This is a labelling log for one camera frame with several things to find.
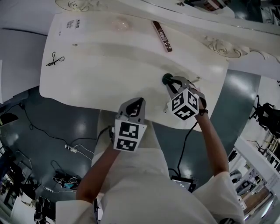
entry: wrist strap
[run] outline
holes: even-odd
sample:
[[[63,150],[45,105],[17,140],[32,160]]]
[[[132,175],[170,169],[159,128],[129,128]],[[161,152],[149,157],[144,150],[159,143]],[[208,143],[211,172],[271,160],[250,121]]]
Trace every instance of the wrist strap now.
[[[206,109],[199,109],[198,112],[199,112],[199,115],[201,115],[201,116],[202,116],[204,113],[207,113],[207,114],[208,114],[208,110],[206,110]]]

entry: white wall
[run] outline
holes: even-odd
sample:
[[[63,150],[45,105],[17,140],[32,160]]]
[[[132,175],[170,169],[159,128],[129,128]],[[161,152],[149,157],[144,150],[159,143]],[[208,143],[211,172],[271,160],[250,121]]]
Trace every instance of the white wall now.
[[[248,72],[280,80],[280,57],[278,60],[269,54],[250,52],[238,59],[230,59],[228,69]]]
[[[45,43],[42,35],[0,30],[0,103],[39,86]]]
[[[55,0],[0,0],[0,28],[47,35],[54,14],[62,11]]]

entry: person's arm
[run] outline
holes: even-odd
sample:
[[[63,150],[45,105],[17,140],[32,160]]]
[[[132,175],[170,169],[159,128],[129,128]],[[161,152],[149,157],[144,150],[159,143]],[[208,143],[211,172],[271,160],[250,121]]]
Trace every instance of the person's arm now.
[[[208,159],[212,167],[213,175],[216,176],[221,172],[228,172],[228,156],[224,146],[214,129],[207,113],[197,115],[196,120],[202,130]]]
[[[103,155],[92,166],[80,182],[77,188],[76,200],[93,203],[100,192],[109,169],[113,165],[119,153],[119,150],[113,149],[112,144],[109,145]]]

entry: black drawing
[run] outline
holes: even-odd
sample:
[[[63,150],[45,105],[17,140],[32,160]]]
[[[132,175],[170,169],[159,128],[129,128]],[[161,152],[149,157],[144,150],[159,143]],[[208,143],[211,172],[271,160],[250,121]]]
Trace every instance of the black drawing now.
[[[191,92],[188,92],[188,104],[190,104],[195,110],[198,110],[198,100]]]
[[[176,116],[181,118],[182,120],[187,120],[189,117],[193,116],[195,113],[190,108],[188,108],[186,105],[183,106],[181,109],[176,111],[174,113]]]
[[[46,66],[55,65],[56,62],[58,62],[58,61],[64,61],[64,59],[65,59],[64,56],[62,56],[61,58],[59,58],[58,60],[55,61],[55,56],[56,56],[56,52],[54,51],[54,52],[52,53],[53,62],[48,63]]]
[[[126,139],[118,139],[117,149],[126,150],[126,151],[134,151],[137,142],[126,140]]]
[[[129,138],[138,139],[139,126],[137,124],[130,124],[126,122],[121,123],[119,135]]]
[[[183,93],[179,94],[172,100],[172,111],[174,111],[176,108],[184,104],[184,96]]]

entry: gray floor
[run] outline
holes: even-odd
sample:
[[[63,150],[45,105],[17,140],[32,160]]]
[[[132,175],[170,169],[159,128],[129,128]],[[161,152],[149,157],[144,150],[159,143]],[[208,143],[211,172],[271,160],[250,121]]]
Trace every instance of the gray floor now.
[[[257,75],[231,70],[227,73],[211,120],[228,153],[247,122],[259,81],[260,77]],[[30,90],[29,98],[24,100],[24,104],[31,121],[51,135],[64,138],[67,142],[79,137],[96,138],[98,110],[72,107],[53,99],[43,98],[39,94],[38,87]],[[90,160],[67,151],[63,141],[49,138],[40,131],[30,130],[24,111],[18,106],[12,108],[10,112],[16,114],[19,120],[1,128],[1,140],[13,151],[20,149],[31,158],[33,173],[43,186],[54,191],[61,190],[52,180],[55,173],[50,165],[51,160],[56,160],[68,173],[81,177],[85,175],[91,166]],[[158,140],[169,168],[176,168],[187,131],[159,124],[154,124],[154,127],[157,136],[160,136]],[[79,140],[76,143],[81,143],[94,151],[94,140]],[[80,150],[87,156],[92,156],[82,148]],[[197,131],[193,131],[188,137],[181,171],[182,175],[191,174],[198,179],[199,186],[212,176],[202,134]],[[70,200],[75,197],[71,192],[54,194],[44,191],[42,187],[38,191],[38,194],[40,193],[53,201]]]

